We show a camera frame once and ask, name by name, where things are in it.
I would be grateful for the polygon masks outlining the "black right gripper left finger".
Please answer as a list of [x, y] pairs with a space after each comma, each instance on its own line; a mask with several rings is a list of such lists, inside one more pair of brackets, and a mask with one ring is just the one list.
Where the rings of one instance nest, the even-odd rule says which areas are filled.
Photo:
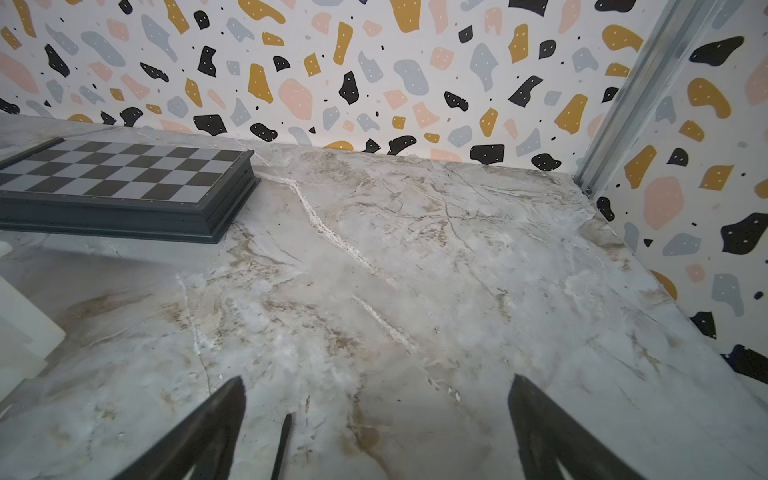
[[227, 479], [245, 408], [245, 386], [236, 376], [115, 477]]

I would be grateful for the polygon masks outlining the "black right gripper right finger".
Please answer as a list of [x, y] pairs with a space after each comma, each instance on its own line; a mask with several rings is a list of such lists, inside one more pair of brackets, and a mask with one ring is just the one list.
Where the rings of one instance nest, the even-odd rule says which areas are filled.
[[527, 479], [642, 477], [527, 377], [514, 377], [508, 409]]

